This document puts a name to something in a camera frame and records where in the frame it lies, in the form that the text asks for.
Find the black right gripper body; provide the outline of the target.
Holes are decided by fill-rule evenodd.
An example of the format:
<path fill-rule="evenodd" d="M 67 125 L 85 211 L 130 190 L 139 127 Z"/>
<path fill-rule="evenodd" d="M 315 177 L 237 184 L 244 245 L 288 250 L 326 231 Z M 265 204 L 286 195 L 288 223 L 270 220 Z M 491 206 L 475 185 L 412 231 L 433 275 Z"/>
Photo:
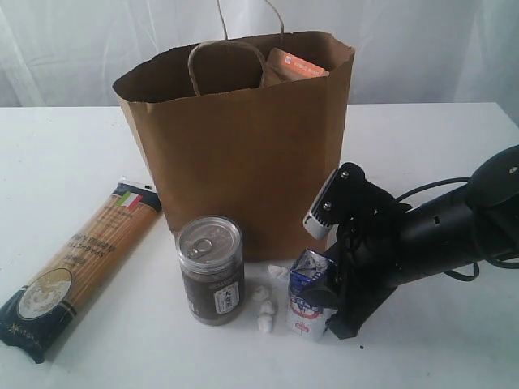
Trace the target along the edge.
<path fill-rule="evenodd" d="M 396 258 L 395 217 L 402 208 L 394 197 L 373 184 L 352 191 L 328 250 L 337 262 L 337 312 L 327 321 L 340 340 L 354 338 L 366 320 L 396 290 L 382 280 L 386 267 Z"/>

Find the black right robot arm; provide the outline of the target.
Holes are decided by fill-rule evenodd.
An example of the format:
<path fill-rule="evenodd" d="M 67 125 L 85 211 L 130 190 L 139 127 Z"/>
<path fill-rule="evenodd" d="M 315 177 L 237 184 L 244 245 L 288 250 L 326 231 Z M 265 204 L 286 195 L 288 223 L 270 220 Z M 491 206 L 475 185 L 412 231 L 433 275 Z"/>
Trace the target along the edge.
<path fill-rule="evenodd" d="M 509 147 L 453 189 L 418 207 L 369 182 L 347 162 L 335 169 L 304 218 L 320 239 L 334 231 L 324 252 L 329 267 L 302 288 L 311 305 L 332 310 L 328 329 L 355 337 L 367 319 L 403 284 L 445 274 L 462 282 L 460 267 L 480 262 L 518 267 L 518 149 Z"/>

